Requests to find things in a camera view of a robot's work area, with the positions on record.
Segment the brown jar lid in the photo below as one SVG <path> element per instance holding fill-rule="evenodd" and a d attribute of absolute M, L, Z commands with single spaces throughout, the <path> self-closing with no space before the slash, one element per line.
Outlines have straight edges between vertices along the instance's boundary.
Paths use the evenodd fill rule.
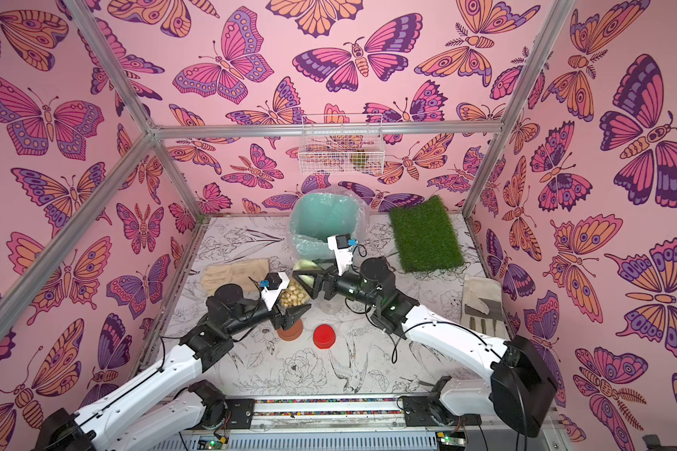
<path fill-rule="evenodd" d="M 299 319 L 292 327 L 288 329 L 279 328 L 276 330 L 278 337 L 286 342 L 292 342 L 300 338 L 301 334 L 304 332 L 303 321 Z"/>

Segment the green lid peanut jar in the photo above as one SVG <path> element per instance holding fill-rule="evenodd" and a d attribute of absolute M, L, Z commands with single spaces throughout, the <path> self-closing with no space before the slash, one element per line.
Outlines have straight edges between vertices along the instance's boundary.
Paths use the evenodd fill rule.
<path fill-rule="evenodd" d="M 302 304 L 308 302 L 309 299 L 310 295 L 308 295 L 307 291 L 294 280 L 291 280 L 289 286 L 279 295 L 280 304 L 286 309 L 294 306 L 302 306 Z"/>

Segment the red jar lid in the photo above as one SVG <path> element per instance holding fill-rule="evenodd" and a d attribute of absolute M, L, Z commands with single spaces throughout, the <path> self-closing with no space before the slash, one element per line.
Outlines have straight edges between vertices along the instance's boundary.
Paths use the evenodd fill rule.
<path fill-rule="evenodd" d="M 312 339 L 319 350 L 329 350 L 336 343 L 337 335 L 332 326 L 322 324 L 314 330 Z"/>

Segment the red lid peanut jar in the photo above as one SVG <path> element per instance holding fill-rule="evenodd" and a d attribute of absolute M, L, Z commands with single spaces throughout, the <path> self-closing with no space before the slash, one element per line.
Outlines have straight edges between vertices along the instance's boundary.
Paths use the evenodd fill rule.
<path fill-rule="evenodd" d="M 337 300 L 319 300 L 318 301 L 319 310 L 325 315 L 338 315 L 338 313 L 344 310 L 344 303 Z"/>

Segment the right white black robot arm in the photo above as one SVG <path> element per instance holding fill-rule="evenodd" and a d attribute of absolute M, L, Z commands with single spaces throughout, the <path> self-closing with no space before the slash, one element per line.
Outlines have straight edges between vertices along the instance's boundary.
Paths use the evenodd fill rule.
<path fill-rule="evenodd" d="M 527 438 L 539 436 L 559 383 L 534 345 L 524 336 L 487 336 L 445 319 L 396 286 L 382 257 L 366 259 L 359 270 L 296 270 L 293 279 L 316 300 L 340 295 L 372 309 L 370 320 L 397 340 L 439 351 L 476 374 L 461 383 L 437 383 L 437 402 L 453 416 L 496 415 Z"/>

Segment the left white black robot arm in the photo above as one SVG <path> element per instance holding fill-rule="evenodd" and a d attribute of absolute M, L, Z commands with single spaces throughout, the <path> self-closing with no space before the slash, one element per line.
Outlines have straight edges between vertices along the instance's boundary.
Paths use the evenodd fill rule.
<path fill-rule="evenodd" d="M 268 295 L 270 303 L 246 298 L 236 284 L 218 288 L 206 300 L 206 315 L 155 364 L 75 413 L 59 409 L 49 415 L 36 449 L 147 449 L 193 426 L 224 428 L 226 397 L 202 375 L 233 349 L 240 332 L 265 322 L 288 330 L 311 308 L 284 309 L 278 289 Z"/>

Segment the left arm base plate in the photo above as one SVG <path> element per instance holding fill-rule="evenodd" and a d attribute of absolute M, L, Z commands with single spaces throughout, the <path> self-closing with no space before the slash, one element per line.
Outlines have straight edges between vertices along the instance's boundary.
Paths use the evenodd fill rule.
<path fill-rule="evenodd" d="M 229 398 L 206 408 L 200 425 L 206 430 L 248 430 L 251 427 L 256 400 Z"/>

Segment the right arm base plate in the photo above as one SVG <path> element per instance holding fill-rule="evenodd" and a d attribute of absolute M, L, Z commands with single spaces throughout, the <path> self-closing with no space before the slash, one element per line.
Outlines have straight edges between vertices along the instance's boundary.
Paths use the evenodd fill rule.
<path fill-rule="evenodd" d="M 408 427 L 456 427 L 481 426 L 479 415 L 455 415 L 445 408 L 436 397 L 401 396 L 397 407 L 404 413 Z"/>

